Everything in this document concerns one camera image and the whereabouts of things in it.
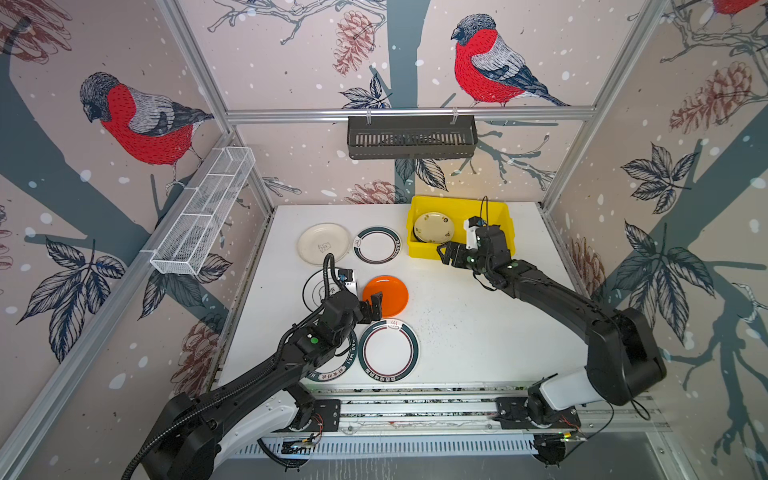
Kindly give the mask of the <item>orange plate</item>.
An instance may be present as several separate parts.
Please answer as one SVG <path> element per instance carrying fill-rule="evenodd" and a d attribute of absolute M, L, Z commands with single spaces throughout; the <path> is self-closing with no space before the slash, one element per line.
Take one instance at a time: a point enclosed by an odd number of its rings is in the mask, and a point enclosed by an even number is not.
<path fill-rule="evenodd" d="M 401 314 L 409 301 L 406 285 L 397 277 L 378 276 L 370 280 L 363 289 L 363 299 L 370 300 L 375 294 L 382 294 L 382 317 L 394 318 Z"/>

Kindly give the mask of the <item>green red rimmed plate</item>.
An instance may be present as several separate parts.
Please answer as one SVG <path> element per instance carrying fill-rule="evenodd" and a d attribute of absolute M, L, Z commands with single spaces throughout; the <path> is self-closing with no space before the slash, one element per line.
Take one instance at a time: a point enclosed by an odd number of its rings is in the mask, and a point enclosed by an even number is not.
<path fill-rule="evenodd" d="M 373 323 L 358 344 L 358 361 L 363 372 L 374 381 L 398 382 L 418 363 L 420 346 L 414 330 L 405 322 L 391 318 Z"/>

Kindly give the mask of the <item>cream plate floral marks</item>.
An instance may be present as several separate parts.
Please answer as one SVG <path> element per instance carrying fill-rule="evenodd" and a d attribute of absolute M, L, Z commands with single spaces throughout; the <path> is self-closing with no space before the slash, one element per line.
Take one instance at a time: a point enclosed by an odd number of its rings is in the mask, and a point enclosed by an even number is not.
<path fill-rule="evenodd" d="M 452 240 L 455 226 L 445 214 L 432 211 L 414 220 L 413 233 L 420 242 L 441 245 Z"/>

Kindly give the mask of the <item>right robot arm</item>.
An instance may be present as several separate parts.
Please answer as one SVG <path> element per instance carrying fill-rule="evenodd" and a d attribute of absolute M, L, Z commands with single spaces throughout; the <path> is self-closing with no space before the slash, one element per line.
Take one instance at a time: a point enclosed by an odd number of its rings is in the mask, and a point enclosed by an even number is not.
<path fill-rule="evenodd" d="M 465 244 L 449 241 L 438 246 L 437 253 L 442 263 L 484 277 L 484 288 L 543 311 L 587 345 L 585 366 L 540 380 L 527 390 L 526 409 L 534 423 L 550 424 L 577 404 L 626 405 L 666 378 L 659 347 L 640 311 L 604 307 L 532 263 L 514 258 L 500 226 L 472 225 Z"/>

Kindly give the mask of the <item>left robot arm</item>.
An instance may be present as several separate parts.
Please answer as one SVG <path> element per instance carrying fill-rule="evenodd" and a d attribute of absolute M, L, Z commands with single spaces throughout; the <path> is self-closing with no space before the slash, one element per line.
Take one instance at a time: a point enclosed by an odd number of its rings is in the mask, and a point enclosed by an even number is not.
<path fill-rule="evenodd" d="M 292 325 L 257 366 L 196 398 L 182 393 L 169 400 L 122 477 L 142 467 L 150 479 L 208 479 L 225 435 L 274 395 L 286 393 L 298 410 L 311 412 L 314 397 L 300 381 L 334 357 L 357 325 L 381 320 L 382 299 L 338 291 Z"/>

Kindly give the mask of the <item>yellow plastic bin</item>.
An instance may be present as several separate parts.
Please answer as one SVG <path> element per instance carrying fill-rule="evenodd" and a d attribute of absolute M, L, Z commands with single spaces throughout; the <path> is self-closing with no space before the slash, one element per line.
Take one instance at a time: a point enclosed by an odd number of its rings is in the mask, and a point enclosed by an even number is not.
<path fill-rule="evenodd" d="M 416 259 L 439 260 L 437 253 L 438 244 L 420 242 L 415 235 L 415 222 L 430 212 L 437 212 L 447 216 L 453 223 L 454 235 L 451 240 L 459 243 L 466 242 L 466 231 L 463 223 L 473 216 L 479 216 L 480 211 L 485 215 L 485 209 L 481 208 L 480 200 L 414 196 L 408 212 L 406 233 L 408 255 Z M 488 203 L 488 223 L 499 225 L 506 237 L 506 244 L 511 254 L 516 252 L 515 228 L 511 218 L 509 207 L 501 202 Z"/>

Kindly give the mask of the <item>green lettered rim plate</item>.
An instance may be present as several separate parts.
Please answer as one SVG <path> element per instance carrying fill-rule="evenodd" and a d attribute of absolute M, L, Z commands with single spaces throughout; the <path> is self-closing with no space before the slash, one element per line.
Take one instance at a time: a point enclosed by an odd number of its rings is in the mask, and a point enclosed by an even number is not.
<path fill-rule="evenodd" d="M 357 356 L 357 346 L 358 336 L 352 330 L 341 345 L 342 351 L 335 353 L 319 370 L 309 372 L 307 379 L 317 383 L 326 383 L 341 377 L 354 365 Z"/>

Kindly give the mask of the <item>small green rimmed plate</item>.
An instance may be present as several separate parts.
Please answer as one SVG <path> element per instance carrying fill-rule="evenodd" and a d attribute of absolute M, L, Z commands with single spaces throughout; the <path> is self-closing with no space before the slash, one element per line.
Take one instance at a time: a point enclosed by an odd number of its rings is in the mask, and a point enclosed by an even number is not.
<path fill-rule="evenodd" d="M 361 230 L 353 242 L 353 252 L 362 262 L 382 265 L 395 259 L 401 251 L 399 235 L 384 226 L 373 226 Z"/>

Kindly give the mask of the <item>plain cream plate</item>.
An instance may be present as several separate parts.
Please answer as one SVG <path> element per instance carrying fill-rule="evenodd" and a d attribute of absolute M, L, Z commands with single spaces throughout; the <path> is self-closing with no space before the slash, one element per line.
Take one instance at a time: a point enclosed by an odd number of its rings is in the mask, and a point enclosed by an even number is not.
<path fill-rule="evenodd" d="M 339 261 L 349 253 L 351 248 L 350 232 L 336 223 L 313 225 L 306 229 L 297 241 L 299 257 L 312 265 L 321 265 L 329 253 Z"/>

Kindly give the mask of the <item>aluminium rail frame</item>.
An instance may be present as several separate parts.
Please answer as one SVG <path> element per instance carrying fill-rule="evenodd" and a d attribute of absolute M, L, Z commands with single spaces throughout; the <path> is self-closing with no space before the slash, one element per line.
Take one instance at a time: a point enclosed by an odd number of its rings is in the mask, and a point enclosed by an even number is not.
<path fill-rule="evenodd" d="M 653 398 L 643 395 L 639 406 L 609 406 L 604 401 L 578 404 L 548 428 L 527 415 L 527 394 L 521 384 L 480 384 L 475 387 L 367 388 L 309 384 L 317 399 L 338 400 L 337 432 L 344 435 L 669 433 L 672 428 Z"/>

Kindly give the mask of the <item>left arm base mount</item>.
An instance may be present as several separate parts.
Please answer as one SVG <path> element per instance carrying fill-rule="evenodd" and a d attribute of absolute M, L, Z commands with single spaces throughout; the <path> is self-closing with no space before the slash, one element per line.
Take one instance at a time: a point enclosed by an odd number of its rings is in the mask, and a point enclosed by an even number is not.
<path fill-rule="evenodd" d="M 292 432 L 337 432 L 341 418 L 341 401 L 316 399 L 312 404 L 301 405 L 295 418 L 287 426 Z"/>

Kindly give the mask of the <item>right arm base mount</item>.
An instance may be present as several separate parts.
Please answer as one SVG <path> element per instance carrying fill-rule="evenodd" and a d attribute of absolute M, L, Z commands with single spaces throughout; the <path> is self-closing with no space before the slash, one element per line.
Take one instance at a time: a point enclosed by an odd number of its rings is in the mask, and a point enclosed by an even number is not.
<path fill-rule="evenodd" d="M 553 410 L 545 402 L 528 397 L 497 397 L 495 400 L 495 421 L 503 429 L 580 429 L 581 421 L 577 410 Z"/>

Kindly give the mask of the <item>dark hanging wall basket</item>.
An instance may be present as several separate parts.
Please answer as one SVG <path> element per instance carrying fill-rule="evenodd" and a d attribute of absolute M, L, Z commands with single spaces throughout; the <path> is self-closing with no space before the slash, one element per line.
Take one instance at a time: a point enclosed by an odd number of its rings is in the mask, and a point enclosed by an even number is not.
<path fill-rule="evenodd" d="M 347 124 L 353 160 L 468 158 L 477 144 L 471 115 L 350 117 Z"/>

